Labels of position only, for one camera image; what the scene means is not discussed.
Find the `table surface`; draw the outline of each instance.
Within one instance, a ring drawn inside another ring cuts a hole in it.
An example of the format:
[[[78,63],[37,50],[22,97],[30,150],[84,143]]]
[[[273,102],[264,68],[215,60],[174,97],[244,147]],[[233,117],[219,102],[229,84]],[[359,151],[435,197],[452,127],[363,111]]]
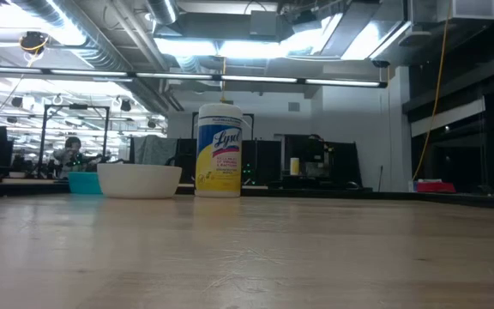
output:
[[[494,209],[0,198],[4,308],[494,308]]]

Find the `air duct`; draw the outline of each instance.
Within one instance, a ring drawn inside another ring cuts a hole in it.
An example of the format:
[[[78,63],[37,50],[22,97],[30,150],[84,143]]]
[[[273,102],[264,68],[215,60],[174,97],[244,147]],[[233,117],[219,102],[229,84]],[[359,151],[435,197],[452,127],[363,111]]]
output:
[[[171,25],[177,21],[178,6],[175,0],[146,0],[148,10],[159,25]]]
[[[13,0],[30,15],[45,20],[53,27],[63,27],[66,22],[72,22],[87,38],[82,46],[73,51],[97,70],[132,70],[116,47],[106,38],[93,21],[72,0]],[[166,113],[169,106],[160,94],[152,91],[148,85],[139,80],[119,83],[120,86],[132,92],[136,99],[150,112]]]

